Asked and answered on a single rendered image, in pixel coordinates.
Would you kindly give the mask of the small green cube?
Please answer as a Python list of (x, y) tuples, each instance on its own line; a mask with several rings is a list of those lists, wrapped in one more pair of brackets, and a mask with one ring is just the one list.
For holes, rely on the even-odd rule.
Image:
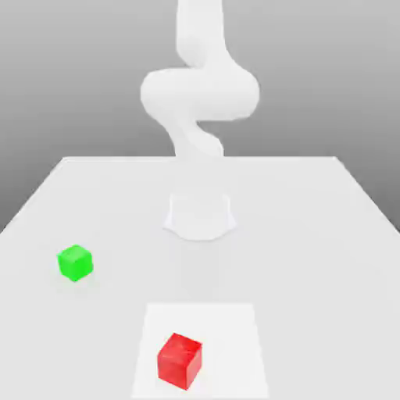
[(89, 275), (93, 269), (92, 254), (80, 245), (72, 245), (57, 255), (60, 273), (76, 282)]

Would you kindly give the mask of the small red cube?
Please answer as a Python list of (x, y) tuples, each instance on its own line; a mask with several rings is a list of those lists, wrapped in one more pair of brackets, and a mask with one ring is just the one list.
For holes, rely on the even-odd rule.
[(157, 355), (158, 378), (187, 390), (202, 368), (202, 343), (172, 333)]

